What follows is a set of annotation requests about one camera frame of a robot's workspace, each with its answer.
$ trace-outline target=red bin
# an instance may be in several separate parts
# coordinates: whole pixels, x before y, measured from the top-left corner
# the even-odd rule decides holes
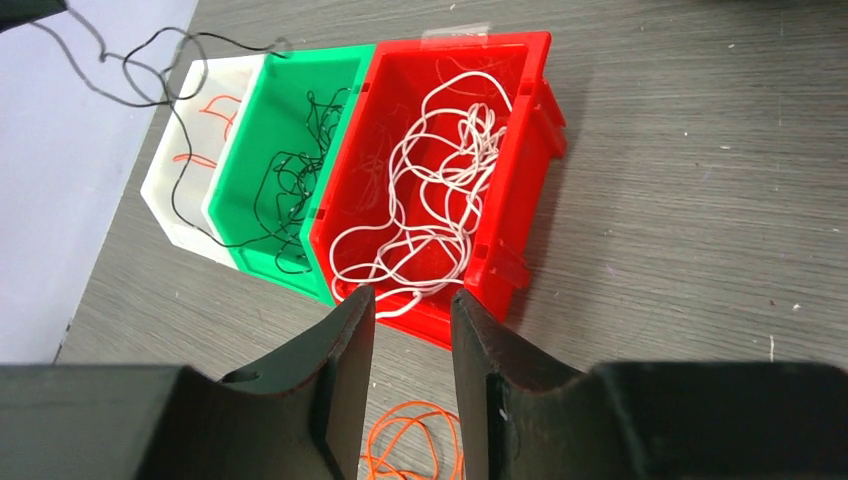
[[[513,290],[527,286],[530,279],[523,252],[548,164],[552,157],[562,157],[566,147],[562,132],[565,119],[543,77],[550,43],[549,33],[533,32],[377,45],[310,235],[328,285],[334,277],[329,256],[336,237],[354,226],[380,225],[388,220],[389,156],[420,117],[421,101],[460,73],[482,71],[504,87],[512,101],[511,113],[496,87],[479,77],[454,84],[432,103],[434,108],[467,109],[484,102],[495,109],[497,126],[507,126],[485,193],[479,228],[472,238],[471,261],[461,277],[463,286],[495,318],[501,322],[506,319]],[[446,137],[457,135],[455,122],[436,121],[432,129]],[[444,145],[431,143],[410,159],[436,168],[445,158]],[[420,181],[406,178],[397,188],[408,221],[423,225],[432,217],[418,198]],[[459,196],[451,200],[463,201]],[[372,261],[377,248],[395,231],[358,232],[345,237],[335,252],[336,266],[341,270]],[[434,245],[405,264],[401,273],[407,278],[428,278],[439,276],[451,265],[451,259]],[[339,293],[346,296],[355,286],[341,283]],[[395,287],[391,280],[375,285],[378,295]],[[446,287],[425,297],[409,312],[380,322],[450,349],[451,298],[458,288]],[[396,310],[409,298],[388,297],[378,303],[377,311]]]

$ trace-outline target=white plastic box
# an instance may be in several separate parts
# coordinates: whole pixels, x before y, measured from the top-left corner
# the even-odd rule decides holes
[[[214,191],[213,177],[217,179],[215,169],[227,157],[241,123],[241,112],[250,100],[264,59],[265,54],[207,60],[209,73],[200,93],[189,100],[178,101],[175,105],[191,140],[193,160],[174,193],[174,204],[186,220],[210,233],[218,241],[221,237],[204,211],[204,205],[208,205],[205,197]],[[201,60],[192,62],[180,92],[181,97],[197,90],[203,70]],[[188,145],[182,127],[172,113],[141,186],[141,196],[171,243],[236,268],[227,248],[187,225],[174,212],[171,193],[187,154]]]

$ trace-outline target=black string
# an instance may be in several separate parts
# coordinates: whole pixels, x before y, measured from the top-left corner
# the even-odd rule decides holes
[[[266,235],[262,235],[256,238],[252,238],[240,243],[226,244],[219,241],[215,238],[211,233],[205,231],[203,228],[195,225],[188,219],[186,219],[180,212],[176,206],[176,193],[177,189],[182,182],[182,179],[185,177],[185,172],[188,169],[188,166],[192,163],[192,158],[194,156],[194,151],[191,144],[191,138],[188,134],[188,129],[186,128],[185,121],[180,116],[180,114],[176,111],[176,102],[181,100],[190,100],[196,97],[200,91],[203,89],[206,79],[209,76],[209,65],[208,65],[208,57],[206,56],[206,52],[203,48],[203,45],[198,40],[199,37],[209,37],[217,40],[221,40],[231,45],[234,45],[243,50],[251,51],[251,52],[266,52],[269,55],[276,56],[281,59],[288,58],[284,53],[277,53],[273,50],[279,48],[282,45],[283,51],[288,52],[291,50],[291,43],[285,37],[279,37],[275,40],[275,42],[271,45],[265,47],[252,47],[248,45],[244,45],[236,40],[230,39],[228,37],[211,33],[211,32],[197,32],[197,33],[189,33],[185,30],[179,29],[177,27],[164,27],[157,30],[148,40],[138,45],[134,49],[132,49],[127,55],[119,55],[114,52],[109,52],[106,48],[106,42],[103,39],[103,36],[100,32],[91,24],[85,17],[79,14],[76,10],[71,7],[67,8],[68,13],[75,18],[82,26],[85,28],[94,39],[97,41],[99,46],[98,53],[98,61],[101,63],[105,63],[107,60],[118,60],[121,62],[121,70],[123,71],[124,77],[127,80],[127,83],[130,87],[135,91],[136,94],[141,97],[144,102],[139,103],[137,101],[129,101],[123,98],[120,98],[117,95],[114,95],[110,92],[107,92],[98,86],[96,86],[88,76],[82,71],[79,64],[77,63],[74,55],[71,53],[70,48],[64,39],[56,33],[55,30],[43,25],[40,22],[31,22],[31,25],[46,32],[49,34],[56,43],[59,45],[62,53],[68,59],[71,68],[74,70],[76,75],[85,83],[89,90],[98,95],[101,95],[109,100],[112,100],[121,105],[131,107],[131,108],[148,108],[148,107],[156,107],[156,106],[165,106],[167,105],[172,115],[177,119],[180,124],[180,128],[182,129],[183,136],[186,141],[186,146],[188,149],[188,156],[185,163],[180,170],[176,181],[174,182],[174,186],[171,190],[171,209],[174,214],[186,225],[194,228],[195,230],[201,232],[206,237],[211,239],[217,245],[223,248],[241,248],[252,243],[260,242],[263,240],[267,240],[270,238],[276,238],[281,241],[280,249],[275,257],[275,263],[277,268],[286,274],[299,274],[299,273],[307,273],[311,271],[311,268],[308,266],[304,270],[300,271],[289,271],[284,269],[280,265],[280,260],[283,257],[284,253],[287,250],[295,250],[294,258],[298,260],[305,259],[306,255],[303,251],[303,245],[300,243],[297,233],[303,225],[303,221],[305,219],[305,209],[306,205],[309,203],[310,198],[312,197],[313,192],[309,190],[309,185],[311,188],[315,188],[315,183],[317,181],[318,174],[321,171],[321,167],[323,167],[324,159],[326,157],[327,151],[330,146],[330,142],[332,141],[333,135],[338,127],[338,116],[341,114],[341,111],[344,107],[344,103],[339,103],[338,97],[343,92],[349,92],[349,88],[342,88],[336,91],[330,101],[326,104],[318,103],[315,99],[315,94],[312,91],[307,92],[307,101],[310,103],[310,112],[306,119],[306,127],[309,131],[312,138],[315,140],[316,145],[318,146],[318,155],[310,156],[307,153],[291,153],[280,151],[275,154],[269,164],[268,169],[266,170],[265,177],[262,183],[259,186],[259,189],[256,194],[256,198],[254,200],[253,211],[254,216],[256,217],[257,222],[260,227],[266,232]],[[164,68],[161,71],[157,71],[155,68],[144,64],[142,62],[133,60],[133,56],[142,51],[148,45],[153,43],[156,38],[166,32],[175,32],[179,35],[182,35],[182,40],[180,41],[177,47],[177,54],[175,55],[174,61]],[[165,76],[174,69],[174,67],[180,62],[182,58],[182,54],[185,50],[185,47],[188,43],[191,43],[195,46],[198,51],[199,57],[203,62],[203,72],[201,74],[200,82],[198,83],[197,88],[190,94],[185,96],[180,96],[178,93],[175,93],[170,89],[170,86],[165,79]],[[143,69],[144,71],[154,75],[160,86],[162,87],[162,91],[165,95],[164,100],[156,100],[150,98],[136,83],[133,78],[132,73],[129,70],[129,65],[134,67],[138,67]],[[283,158],[283,160],[279,161],[278,164],[275,162],[278,161],[279,158]],[[297,161],[300,164],[299,168],[291,167],[293,161]],[[265,188],[265,184],[271,174],[276,175],[276,188],[279,189],[279,192],[276,194],[276,207],[277,207],[277,225],[274,228],[269,228],[265,225],[265,222],[260,218],[259,214],[259,206],[260,206],[260,198],[262,195],[262,191]],[[284,176],[288,176],[288,181],[285,181]],[[296,201],[294,202],[294,206],[290,207],[287,212],[284,212],[283,204],[287,202],[285,200],[290,197],[295,197]]]

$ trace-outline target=orange string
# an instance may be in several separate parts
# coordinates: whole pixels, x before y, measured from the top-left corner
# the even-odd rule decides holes
[[[174,162],[182,162],[184,160],[188,160],[188,154],[187,153],[181,153],[181,154],[179,154],[179,155],[177,155],[176,157],[173,158]],[[198,165],[201,165],[201,166],[204,166],[204,167],[209,167],[209,168],[215,168],[215,167],[218,166],[218,164],[215,163],[214,160],[206,158],[203,155],[198,155],[196,153],[191,154],[191,161],[198,164]]]
[[[235,120],[236,115],[238,114],[238,109],[236,109],[236,111],[233,112],[233,115],[230,116],[230,117],[228,117],[228,116],[226,116],[226,115],[224,115],[220,112],[216,112],[216,111],[211,110],[212,105],[215,102],[217,102],[218,100],[221,100],[222,98],[226,98],[227,100],[232,100],[236,103],[241,103],[241,100],[239,100],[238,98],[236,98],[232,95],[218,95],[217,97],[214,97],[212,100],[209,100],[209,103],[205,107],[201,108],[199,111],[200,111],[200,113],[208,113],[209,115],[214,115],[218,118],[222,118],[227,122],[227,126],[224,128],[224,141],[226,142],[227,136],[230,134],[230,127],[233,126],[233,121]]]
[[[394,418],[390,418],[392,415],[400,412],[401,410],[411,407],[423,407],[428,408],[431,411],[419,414],[414,417],[397,416]],[[377,420],[374,426],[371,427],[371,430],[368,433],[368,440],[365,445],[365,455],[362,455],[360,457],[366,462],[368,462],[368,480],[376,480],[378,478],[394,478],[396,480],[435,480],[439,478],[439,457],[436,453],[436,445],[433,443],[433,435],[430,432],[430,429],[427,428],[427,425],[425,425],[423,422],[423,420],[426,418],[436,416],[441,416],[448,422],[451,434],[453,435],[454,467],[453,470],[451,470],[450,477],[448,478],[450,478],[450,480],[463,480],[465,478],[463,470],[465,457],[462,454],[462,449],[459,447],[459,434],[457,432],[457,426],[459,425],[459,417],[434,403],[424,401],[412,401],[401,403],[400,405],[384,413],[383,416],[380,417],[379,420]],[[394,434],[383,454],[379,457],[376,457],[372,453],[374,443],[386,430],[386,428],[396,423],[403,424],[403,426],[400,428],[400,430],[398,430],[397,433]],[[420,428],[424,435],[427,437],[427,443],[430,447],[430,455],[433,459],[433,475],[431,477],[425,477],[410,470],[398,469],[390,465],[387,461],[387,457],[389,456],[389,454],[391,454],[392,450],[395,448],[403,434],[413,426]]]

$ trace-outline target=white rope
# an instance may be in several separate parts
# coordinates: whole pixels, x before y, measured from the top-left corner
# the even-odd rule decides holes
[[[337,289],[339,281],[364,285],[391,280],[397,283],[398,287],[378,295],[377,301],[398,294],[411,294],[411,299],[397,310],[377,313],[377,318],[390,318],[403,315],[415,307],[422,298],[434,295],[450,284],[462,285],[459,277],[465,272],[471,260],[471,236],[480,224],[483,193],[489,188],[489,179],[495,169],[498,147],[506,133],[506,127],[493,131],[496,121],[495,112],[483,103],[475,103],[466,111],[454,108],[427,111],[427,104],[439,92],[470,77],[481,77],[492,82],[500,92],[507,108],[512,112],[512,104],[503,86],[484,72],[472,71],[457,75],[424,97],[421,102],[421,118],[409,128],[406,136],[395,146],[389,157],[389,220],[383,225],[349,228],[336,237],[330,246],[330,266],[334,275],[330,289],[338,300],[342,300]],[[458,117],[459,144],[439,135],[427,133],[428,122],[439,115]],[[445,157],[438,170],[414,165],[410,161],[410,152],[422,138],[438,140],[454,150]],[[455,160],[469,157],[470,164],[467,167],[451,166]],[[406,224],[406,210],[398,200],[398,193],[405,192],[397,191],[398,182],[406,174],[412,174],[421,179],[418,195],[422,206],[433,218],[432,225]],[[448,189],[444,200],[444,216],[438,214],[428,203],[426,189],[432,184],[443,185]],[[453,194],[464,195],[467,200],[466,207],[458,218],[450,209],[450,199]],[[397,227],[397,233],[377,249],[373,261],[351,265],[343,270],[336,267],[335,250],[343,238],[354,232],[375,232],[392,227]],[[442,277],[425,280],[411,280],[398,273],[403,265],[433,242],[438,243],[453,262],[450,271]],[[406,253],[394,266],[389,267],[385,257],[394,250],[402,250]],[[352,274],[360,269],[368,269],[368,275],[357,277]]]

